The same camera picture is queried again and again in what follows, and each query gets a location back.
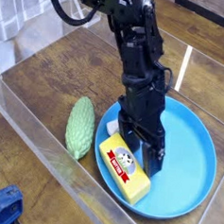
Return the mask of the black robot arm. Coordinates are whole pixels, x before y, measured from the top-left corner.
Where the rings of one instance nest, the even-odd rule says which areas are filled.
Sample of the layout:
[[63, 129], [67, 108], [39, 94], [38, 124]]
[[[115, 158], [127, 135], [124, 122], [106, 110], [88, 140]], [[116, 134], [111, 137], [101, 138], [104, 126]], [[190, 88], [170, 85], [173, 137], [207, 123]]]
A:
[[153, 0], [80, 0], [108, 15], [123, 63], [126, 92], [118, 98], [119, 131], [130, 150], [142, 150], [150, 177], [163, 168], [165, 132], [161, 121], [166, 67], [159, 64], [160, 36]]

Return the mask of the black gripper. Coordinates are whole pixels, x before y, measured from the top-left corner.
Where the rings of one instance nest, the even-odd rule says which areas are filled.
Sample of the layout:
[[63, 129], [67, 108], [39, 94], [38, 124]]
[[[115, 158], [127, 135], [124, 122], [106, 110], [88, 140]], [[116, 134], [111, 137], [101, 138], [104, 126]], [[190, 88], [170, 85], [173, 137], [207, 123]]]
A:
[[143, 87], [127, 87], [126, 94], [118, 98], [120, 134], [132, 152], [139, 148], [139, 141], [144, 142], [143, 169], [149, 177], [163, 168], [165, 132], [160, 115], [165, 108], [164, 87], [164, 75], [161, 75]]

